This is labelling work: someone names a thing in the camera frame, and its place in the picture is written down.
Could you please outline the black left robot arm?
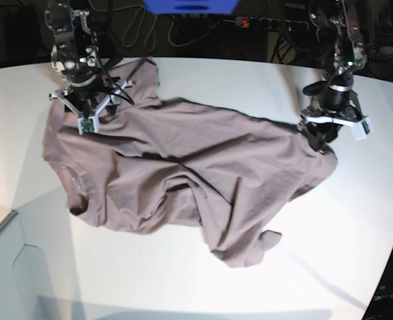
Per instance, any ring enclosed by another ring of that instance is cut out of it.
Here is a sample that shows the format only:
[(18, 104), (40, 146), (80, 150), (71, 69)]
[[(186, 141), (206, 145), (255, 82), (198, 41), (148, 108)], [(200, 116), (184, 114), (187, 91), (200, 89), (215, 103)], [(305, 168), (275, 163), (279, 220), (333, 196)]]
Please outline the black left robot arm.
[(369, 118), (353, 90), (354, 73), (364, 68), (367, 56), (355, 1), (312, 1), (309, 13), (317, 37), (330, 40), (334, 56), (324, 79), (302, 90), (310, 105), (300, 112), (298, 129), (311, 148), (322, 153), (342, 127), (351, 128), (356, 140), (371, 132)]

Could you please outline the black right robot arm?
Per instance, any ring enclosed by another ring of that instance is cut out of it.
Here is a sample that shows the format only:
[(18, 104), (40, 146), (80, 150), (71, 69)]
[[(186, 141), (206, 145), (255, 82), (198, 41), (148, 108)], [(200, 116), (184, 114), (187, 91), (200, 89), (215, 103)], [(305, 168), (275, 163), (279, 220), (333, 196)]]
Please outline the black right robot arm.
[(116, 95), (118, 85), (107, 71), (121, 57), (101, 61), (98, 36), (103, 32), (93, 21), (86, 1), (48, 1), (44, 18), (53, 32), (51, 65), (65, 83), (52, 96), (77, 116), (88, 118), (95, 113), (97, 95)]

